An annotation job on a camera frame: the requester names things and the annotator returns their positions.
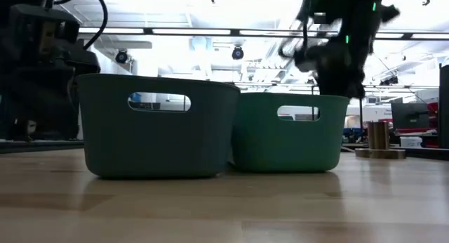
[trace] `dark green bin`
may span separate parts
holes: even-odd
[[[105,178],[185,178],[225,170],[240,90],[212,81],[86,74],[78,79],[89,170]],[[180,94],[186,112],[141,111],[134,92]]]
[[[242,93],[237,109],[232,149],[242,171],[319,172],[340,160],[348,98],[283,93]],[[316,121],[282,120],[281,106],[320,109]]]

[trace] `wooden block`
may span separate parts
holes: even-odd
[[[396,149],[376,150],[369,148],[359,148],[356,149],[356,156],[371,159],[405,159],[406,151]]]

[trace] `bin handle cutout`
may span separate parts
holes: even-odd
[[[139,112],[188,112],[192,103],[186,95],[134,92],[128,96],[128,106]]]
[[[277,110],[281,121],[315,122],[319,120],[319,109],[310,106],[282,105]]]

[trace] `brass cylinder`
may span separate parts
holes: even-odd
[[[370,149],[387,150],[390,147],[388,123],[368,123],[368,144]]]

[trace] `wooden tabletop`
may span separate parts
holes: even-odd
[[[357,159],[329,173],[98,180],[83,150],[0,155],[0,242],[448,242],[449,163]]]

